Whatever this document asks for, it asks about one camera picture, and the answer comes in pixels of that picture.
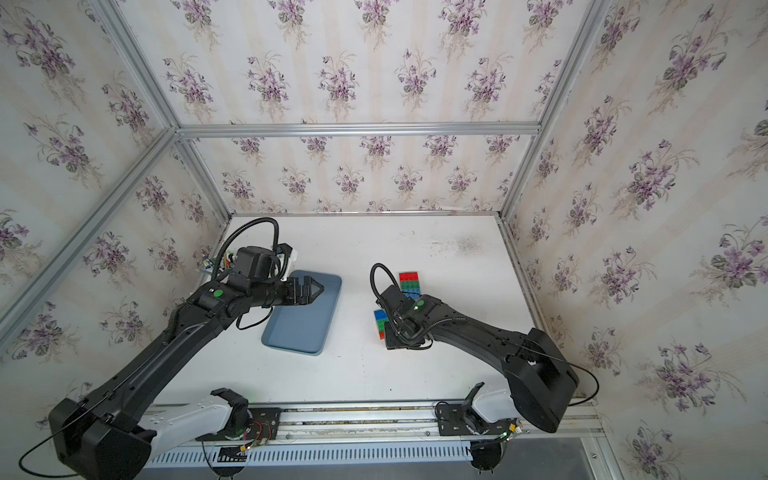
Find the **blue plastic tray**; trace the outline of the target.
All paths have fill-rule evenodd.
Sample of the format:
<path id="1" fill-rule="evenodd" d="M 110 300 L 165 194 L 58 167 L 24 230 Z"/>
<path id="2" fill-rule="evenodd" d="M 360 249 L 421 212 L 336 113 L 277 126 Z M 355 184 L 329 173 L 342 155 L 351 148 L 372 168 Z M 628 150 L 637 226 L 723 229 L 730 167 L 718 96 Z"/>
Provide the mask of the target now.
<path id="1" fill-rule="evenodd" d="M 341 293 L 338 275 L 294 270 L 289 277 L 314 277 L 324 286 L 319 297 L 304 306 L 278 306 L 269 318 L 261 342 L 264 346 L 306 355 L 319 355 L 324 348 Z"/>

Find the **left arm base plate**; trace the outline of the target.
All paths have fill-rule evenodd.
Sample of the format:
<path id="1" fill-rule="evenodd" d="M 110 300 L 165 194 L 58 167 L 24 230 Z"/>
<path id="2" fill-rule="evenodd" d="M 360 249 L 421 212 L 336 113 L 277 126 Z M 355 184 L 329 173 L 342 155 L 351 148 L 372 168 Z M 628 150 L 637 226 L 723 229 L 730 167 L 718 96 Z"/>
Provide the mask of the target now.
<path id="1" fill-rule="evenodd" d="M 243 427 L 226 428 L 224 431 L 201 437 L 202 441 L 230 441 L 264 446 L 276 440 L 283 410 L 279 407 L 250 407 Z"/>

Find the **light blue lego brick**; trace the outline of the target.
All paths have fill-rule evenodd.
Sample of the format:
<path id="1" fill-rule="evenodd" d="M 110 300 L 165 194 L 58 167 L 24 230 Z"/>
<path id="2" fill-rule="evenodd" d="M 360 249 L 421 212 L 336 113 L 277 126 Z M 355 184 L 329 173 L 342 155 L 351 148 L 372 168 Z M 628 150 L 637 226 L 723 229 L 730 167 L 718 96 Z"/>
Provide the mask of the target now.
<path id="1" fill-rule="evenodd" d="M 420 291 L 418 291 L 418 290 L 415 290 L 415 291 L 411 291 L 411 290 L 403 290 L 403 291 L 402 291 L 402 293 L 403 293 L 403 294 L 404 294 L 406 297 L 408 297 L 408 298 L 411 298 L 411 299 L 414 299 L 414 300 L 417 300 L 418 298 L 420 298 L 420 297 L 421 297 L 421 292 L 420 292 Z"/>

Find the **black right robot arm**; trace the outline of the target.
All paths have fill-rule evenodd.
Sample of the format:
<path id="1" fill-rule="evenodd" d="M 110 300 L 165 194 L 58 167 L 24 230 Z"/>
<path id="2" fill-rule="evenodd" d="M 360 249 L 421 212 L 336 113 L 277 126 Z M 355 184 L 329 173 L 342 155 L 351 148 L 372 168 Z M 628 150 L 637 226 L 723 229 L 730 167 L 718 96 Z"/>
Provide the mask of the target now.
<path id="1" fill-rule="evenodd" d="M 463 315 L 442 300 L 423 295 L 414 300 L 397 286 L 376 291 L 376 303 L 388 317 L 386 348 L 418 349 L 441 342 L 479 359 L 499 372 L 507 387 L 470 391 L 461 406 L 463 421 L 476 434 L 499 421 L 523 419 L 554 433 L 569 408 L 579 377 L 552 339 L 542 330 L 504 330 Z"/>

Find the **long dark green lego brick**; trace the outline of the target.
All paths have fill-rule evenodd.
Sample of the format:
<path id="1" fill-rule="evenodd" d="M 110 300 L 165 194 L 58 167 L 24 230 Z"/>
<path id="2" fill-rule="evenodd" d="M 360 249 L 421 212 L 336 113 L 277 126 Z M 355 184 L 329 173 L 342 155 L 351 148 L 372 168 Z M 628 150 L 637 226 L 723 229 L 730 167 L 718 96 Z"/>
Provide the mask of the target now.
<path id="1" fill-rule="evenodd" d="M 408 292 L 420 292 L 420 283 L 418 281 L 403 281 L 400 283 L 400 287 L 403 291 Z"/>

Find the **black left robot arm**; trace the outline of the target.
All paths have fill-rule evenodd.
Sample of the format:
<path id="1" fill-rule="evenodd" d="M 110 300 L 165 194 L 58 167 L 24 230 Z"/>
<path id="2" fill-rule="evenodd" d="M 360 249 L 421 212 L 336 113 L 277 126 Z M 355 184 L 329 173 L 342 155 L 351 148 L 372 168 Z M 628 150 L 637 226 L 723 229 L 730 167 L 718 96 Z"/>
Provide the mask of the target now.
<path id="1" fill-rule="evenodd" d="M 159 431 L 139 422 L 155 398 L 204 346 L 252 308 L 309 305 L 324 288 L 314 278 L 209 281 L 172 313 L 163 333 L 83 400 L 49 413 L 58 460 L 85 479 L 132 479 L 151 458 Z"/>

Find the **pink pen holder cup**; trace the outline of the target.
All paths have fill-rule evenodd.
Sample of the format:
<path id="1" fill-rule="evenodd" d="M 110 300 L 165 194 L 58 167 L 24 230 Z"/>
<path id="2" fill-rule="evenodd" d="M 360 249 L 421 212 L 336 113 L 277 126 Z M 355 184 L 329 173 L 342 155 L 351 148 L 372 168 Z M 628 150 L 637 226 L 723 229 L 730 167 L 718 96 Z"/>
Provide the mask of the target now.
<path id="1" fill-rule="evenodd" d="M 213 267 L 215 266 L 216 258 L 211 255 L 204 255 L 201 260 L 201 272 L 206 275 L 211 275 L 213 273 Z M 222 260 L 218 264 L 218 272 L 222 273 L 225 270 L 227 270 L 231 265 L 231 255 L 230 253 L 226 253 Z"/>

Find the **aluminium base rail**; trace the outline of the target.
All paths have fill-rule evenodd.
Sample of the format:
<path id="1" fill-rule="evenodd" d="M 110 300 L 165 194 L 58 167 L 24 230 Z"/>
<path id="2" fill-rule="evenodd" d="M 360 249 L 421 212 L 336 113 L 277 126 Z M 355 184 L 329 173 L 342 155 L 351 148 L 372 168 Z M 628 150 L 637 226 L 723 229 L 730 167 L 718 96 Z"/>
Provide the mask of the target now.
<path id="1" fill-rule="evenodd" d="M 479 446 L 501 438 L 505 459 L 535 440 L 573 440 L 577 460 L 596 478 L 615 473 L 597 416 L 589 406 L 566 413 L 559 430 L 547 434 L 522 419 L 502 420 L 476 433 L 461 403 L 410 401 L 256 405 L 250 449 L 239 442 L 192 440 L 151 460 L 151 469 L 340 466 L 478 461 Z"/>

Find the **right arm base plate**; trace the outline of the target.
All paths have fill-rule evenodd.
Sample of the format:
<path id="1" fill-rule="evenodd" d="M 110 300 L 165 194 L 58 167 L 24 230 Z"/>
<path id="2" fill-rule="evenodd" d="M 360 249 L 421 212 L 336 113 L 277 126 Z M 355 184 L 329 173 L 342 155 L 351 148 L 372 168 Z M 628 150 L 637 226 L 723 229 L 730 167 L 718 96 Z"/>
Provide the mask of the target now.
<path id="1" fill-rule="evenodd" d="M 465 407 L 458 402 L 438 401 L 433 410 L 441 437 L 499 436 L 511 432 L 514 424 L 514 419 L 489 423 L 471 407 Z"/>

